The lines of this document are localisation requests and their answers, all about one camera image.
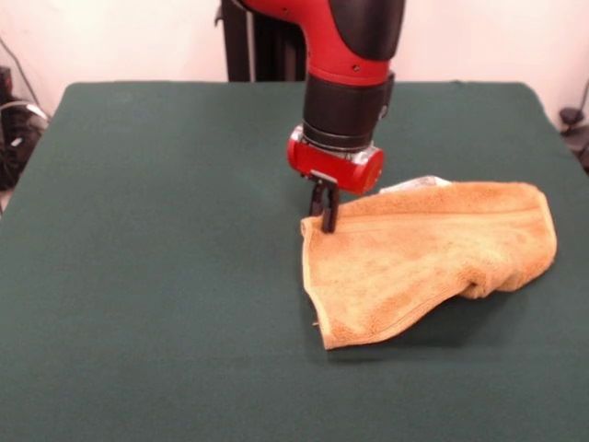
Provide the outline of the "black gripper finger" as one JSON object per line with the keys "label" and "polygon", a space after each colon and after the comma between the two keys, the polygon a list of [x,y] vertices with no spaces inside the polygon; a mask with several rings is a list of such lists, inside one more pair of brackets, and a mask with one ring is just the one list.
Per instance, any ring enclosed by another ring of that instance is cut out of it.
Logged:
{"label": "black gripper finger", "polygon": [[334,232],[337,225],[338,211],[340,206],[340,189],[332,183],[325,183],[325,192],[327,193],[328,203],[323,210],[322,231]]}
{"label": "black gripper finger", "polygon": [[309,205],[309,215],[318,216],[324,211],[324,192],[326,190],[325,181],[320,178],[313,179],[314,185],[311,193]]}

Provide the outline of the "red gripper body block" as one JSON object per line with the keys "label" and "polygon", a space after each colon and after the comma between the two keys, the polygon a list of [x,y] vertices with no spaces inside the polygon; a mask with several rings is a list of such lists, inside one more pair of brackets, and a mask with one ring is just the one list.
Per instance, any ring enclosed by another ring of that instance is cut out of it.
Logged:
{"label": "red gripper body block", "polygon": [[336,184],[352,194],[371,191],[378,181],[385,160],[382,149],[373,144],[357,153],[338,153],[310,144],[297,125],[287,142],[287,160],[305,178],[318,178]]}

